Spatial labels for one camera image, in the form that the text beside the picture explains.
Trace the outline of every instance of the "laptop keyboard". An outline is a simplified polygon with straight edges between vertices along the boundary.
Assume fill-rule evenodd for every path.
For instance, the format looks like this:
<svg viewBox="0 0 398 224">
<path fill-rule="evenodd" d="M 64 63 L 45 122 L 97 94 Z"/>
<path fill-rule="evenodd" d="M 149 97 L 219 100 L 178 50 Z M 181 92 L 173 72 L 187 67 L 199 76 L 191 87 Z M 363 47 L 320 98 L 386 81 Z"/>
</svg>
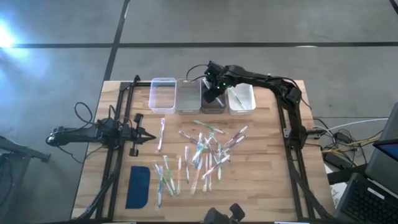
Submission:
<svg viewBox="0 0 398 224">
<path fill-rule="evenodd" d="M 398 209 L 368 190 L 368 186 L 357 182 L 343 210 L 355 220 L 369 223 L 398 223 Z"/>
</svg>

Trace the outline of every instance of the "white cable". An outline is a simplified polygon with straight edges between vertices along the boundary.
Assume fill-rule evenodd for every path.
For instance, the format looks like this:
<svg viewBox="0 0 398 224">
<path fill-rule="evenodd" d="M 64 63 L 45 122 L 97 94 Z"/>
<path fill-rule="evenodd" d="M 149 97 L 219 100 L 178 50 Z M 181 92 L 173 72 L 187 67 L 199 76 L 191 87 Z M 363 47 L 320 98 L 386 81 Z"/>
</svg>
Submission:
<svg viewBox="0 0 398 224">
<path fill-rule="evenodd" d="M 336 127 L 329 128 L 329 129 L 327 129 L 327 131 L 330 131 L 330 130 L 333 130 L 333 129 L 336 129 L 336 128 L 345 127 L 345 126 L 352 125 L 352 124 L 359 124 L 359 123 L 365 123 L 365 122 L 370 122 L 370 121 L 385 121 L 385 120 L 388 120 L 388 118 L 370 119 L 370 120 L 365 120 L 365 121 L 355 121 L 355 122 L 352 122 L 352 123 L 342 124 L 342 125 L 339 125 L 339 126 L 336 126 Z"/>
<path fill-rule="evenodd" d="M 317 126 L 317 125 L 315 125 L 315 126 L 314 126 L 314 128 L 320 128 L 320 129 L 322 129 L 322 130 L 325 130 L 327 133 L 329 133 L 329 134 L 330 134 L 330 136 L 331 136 L 331 139 L 333 140 L 333 144 L 336 144 L 335 137 L 333 137 L 333 134 L 331 133 L 331 131 L 327 130 L 327 129 L 326 129 L 326 128 L 324 128 L 324 127 Z"/>
</svg>

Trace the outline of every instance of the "white plastic bin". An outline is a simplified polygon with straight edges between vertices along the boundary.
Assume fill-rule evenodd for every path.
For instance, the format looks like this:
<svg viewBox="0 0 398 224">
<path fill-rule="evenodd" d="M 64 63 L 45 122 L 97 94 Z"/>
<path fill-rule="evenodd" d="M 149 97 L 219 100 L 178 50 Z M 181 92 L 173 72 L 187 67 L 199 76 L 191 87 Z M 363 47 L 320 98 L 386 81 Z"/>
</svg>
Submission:
<svg viewBox="0 0 398 224">
<path fill-rule="evenodd" d="M 244 105 L 244 108 L 236 99 L 232 91 L 235 92 L 236 96 Z M 228 92 L 229 113 L 231 115 L 250 114 L 254 109 L 256 109 L 256 100 L 254 99 L 254 91 L 252 85 L 248 85 L 245 83 L 238 84 L 236 85 L 236 87 L 228 88 L 227 92 Z"/>
<path fill-rule="evenodd" d="M 175 112 L 175 78 L 154 78 L 150 83 L 149 108 L 154 113 Z"/>
</svg>

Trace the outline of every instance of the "concrete floor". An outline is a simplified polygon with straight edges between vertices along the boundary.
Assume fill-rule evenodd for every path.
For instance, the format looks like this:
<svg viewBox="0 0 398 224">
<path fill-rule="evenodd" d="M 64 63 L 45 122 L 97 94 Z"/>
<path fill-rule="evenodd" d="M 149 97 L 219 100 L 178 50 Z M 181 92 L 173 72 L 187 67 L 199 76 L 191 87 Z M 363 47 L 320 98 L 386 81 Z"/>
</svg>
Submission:
<svg viewBox="0 0 398 224">
<path fill-rule="evenodd" d="M 123 3 L 2 1 L 0 44 L 110 44 Z M 388 0 L 136 0 L 121 42 L 398 42 L 398 15 Z M 77 101 L 96 110 L 110 53 L 110 47 L 0 49 L 0 135 L 52 154 L 48 163 L 32 160 L 6 223 L 69 218 L 81 165 L 44 139 L 60 124 L 81 125 L 73 112 Z M 305 80 L 313 115 L 336 126 L 389 116 L 398 101 L 397 58 L 398 47 L 119 49 L 110 80 L 181 78 L 209 60 L 236 63 Z M 362 139 L 383 126 L 346 128 Z M 86 144 L 65 149 L 82 161 Z M 368 159 L 372 152 L 366 148 Z"/>
</svg>

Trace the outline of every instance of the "green toothbrush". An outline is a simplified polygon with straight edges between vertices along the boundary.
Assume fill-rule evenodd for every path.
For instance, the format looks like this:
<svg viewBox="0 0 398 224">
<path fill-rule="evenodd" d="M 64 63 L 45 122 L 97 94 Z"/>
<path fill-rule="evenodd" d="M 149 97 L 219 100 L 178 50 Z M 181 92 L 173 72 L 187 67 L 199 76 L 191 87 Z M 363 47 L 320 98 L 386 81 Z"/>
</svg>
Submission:
<svg viewBox="0 0 398 224">
<path fill-rule="evenodd" d="M 195 124 L 201 124 L 201 125 L 203 125 L 204 127 L 208 128 L 208 129 L 210 129 L 210 130 L 212 130 L 212 131 L 215 131 L 215 132 L 217 132 L 217 133 L 220 133 L 220 134 L 227 134 L 226 131 L 223 131 L 223 130 L 220 130 L 220 129 L 218 129 L 218 128 L 215 128 L 215 127 L 213 127 L 213 126 L 211 126 L 211 125 L 209 125 L 209 124 L 202 123 L 202 122 L 200 122 L 200 121 L 198 121 L 198 120 L 194 120 L 193 122 L 194 122 Z"/>
<path fill-rule="evenodd" d="M 163 156 L 164 158 L 164 166 L 166 166 L 166 170 L 167 170 L 167 176 L 170 179 L 170 184 L 172 186 L 173 192 L 175 193 L 175 187 L 174 187 L 174 181 L 173 181 L 173 177 L 172 177 L 172 172 L 169 169 L 169 159 L 167 158 L 166 155 Z"/>
</svg>

